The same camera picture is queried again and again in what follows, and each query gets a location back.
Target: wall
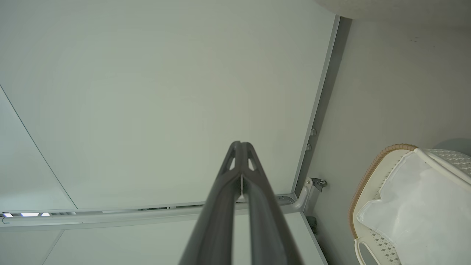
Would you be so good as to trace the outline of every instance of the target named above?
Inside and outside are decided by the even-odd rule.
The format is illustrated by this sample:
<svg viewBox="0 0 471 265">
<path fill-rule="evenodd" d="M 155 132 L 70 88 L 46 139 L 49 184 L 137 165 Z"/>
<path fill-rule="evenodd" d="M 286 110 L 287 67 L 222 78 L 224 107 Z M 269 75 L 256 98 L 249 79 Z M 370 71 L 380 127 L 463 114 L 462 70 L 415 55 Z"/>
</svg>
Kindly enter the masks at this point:
<svg viewBox="0 0 471 265">
<path fill-rule="evenodd" d="M 353 21 L 308 172 L 329 183 L 314 209 L 329 264 L 357 263 L 348 208 L 384 147 L 471 155 L 469 47 L 468 30 Z"/>
</svg>

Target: plastic bag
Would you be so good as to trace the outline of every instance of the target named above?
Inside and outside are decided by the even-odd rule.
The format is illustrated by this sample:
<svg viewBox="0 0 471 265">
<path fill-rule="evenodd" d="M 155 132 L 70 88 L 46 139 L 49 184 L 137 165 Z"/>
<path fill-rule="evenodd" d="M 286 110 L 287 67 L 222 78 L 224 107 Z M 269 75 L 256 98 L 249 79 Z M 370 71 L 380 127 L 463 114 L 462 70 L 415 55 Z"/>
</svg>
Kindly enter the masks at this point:
<svg viewBox="0 0 471 265">
<path fill-rule="evenodd" d="M 402 265 L 471 264 L 471 193 L 410 152 L 357 219 L 388 239 Z"/>
</svg>

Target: white ceiling panel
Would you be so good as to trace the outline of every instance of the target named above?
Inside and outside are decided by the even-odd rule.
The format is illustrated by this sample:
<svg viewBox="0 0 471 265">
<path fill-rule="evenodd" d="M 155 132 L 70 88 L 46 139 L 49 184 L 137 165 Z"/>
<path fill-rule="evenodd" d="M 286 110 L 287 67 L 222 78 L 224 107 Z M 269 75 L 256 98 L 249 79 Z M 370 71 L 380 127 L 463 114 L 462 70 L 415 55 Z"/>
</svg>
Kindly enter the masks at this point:
<svg viewBox="0 0 471 265">
<path fill-rule="evenodd" d="M 62 232 L 0 232 L 0 264 L 43 265 Z"/>
<path fill-rule="evenodd" d="M 305 265 L 325 258 L 301 213 L 284 215 Z M 196 220 L 160 224 L 65 230 L 44 265 L 178 264 Z M 233 264 L 251 263 L 248 215 L 234 217 Z"/>
<path fill-rule="evenodd" d="M 0 84 L 78 208 L 204 201 L 230 143 L 290 193 L 334 14 L 312 0 L 0 4 Z"/>
<path fill-rule="evenodd" d="M 75 209 L 0 89 L 1 212 Z"/>
</svg>

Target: white basket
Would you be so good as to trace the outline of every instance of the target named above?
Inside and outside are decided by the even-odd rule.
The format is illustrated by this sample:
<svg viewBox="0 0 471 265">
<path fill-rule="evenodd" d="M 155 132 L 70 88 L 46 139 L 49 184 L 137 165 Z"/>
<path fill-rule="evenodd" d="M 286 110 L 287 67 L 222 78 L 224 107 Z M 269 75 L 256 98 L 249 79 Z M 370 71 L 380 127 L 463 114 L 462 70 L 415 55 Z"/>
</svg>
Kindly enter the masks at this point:
<svg viewBox="0 0 471 265">
<path fill-rule="evenodd" d="M 431 167 L 471 191 L 471 157 L 450 150 L 419 149 L 412 145 L 394 145 L 383 150 L 373 161 L 360 182 L 350 206 L 350 228 L 355 237 L 355 252 L 360 264 L 359 245 L 363 244 L 379 265 L 400 265 L 392 244 L 378 233 L 357 221 L 358 211 L 370 200 L 380 199 L 379 191 L 397 162 L 408 152 L 417 153 Z"/>
</svg>

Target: metal bracket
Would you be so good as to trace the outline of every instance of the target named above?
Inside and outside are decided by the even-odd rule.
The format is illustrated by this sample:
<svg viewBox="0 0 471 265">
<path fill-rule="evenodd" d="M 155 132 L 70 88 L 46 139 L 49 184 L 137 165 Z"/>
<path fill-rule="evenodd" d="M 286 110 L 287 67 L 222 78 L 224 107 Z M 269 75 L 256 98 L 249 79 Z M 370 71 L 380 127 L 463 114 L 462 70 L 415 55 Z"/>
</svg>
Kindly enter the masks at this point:
<svg viewBox="0 0 471 265">
<path fill-rule="evenodd" d="M 320 192 L 322 192 L 322 188 L 325 188 L 327 186 L 327 181 L 318 178 L 312 178 L 312 182 L 314 184 L 314 187 Z"/>
<path fill-rule="evenodd" d="M 306 207 L 309 198 L 309 193 L 311 192 L 311 188 L 312 179 L 307 177 L 304 181 L 304 186 L 301 189 L 301 193 L 299 194 L 299 198 L 290 205 L 281 206 L 281 211 L 284 214 L 304 211 L 304 208 Z"/>
</svg>

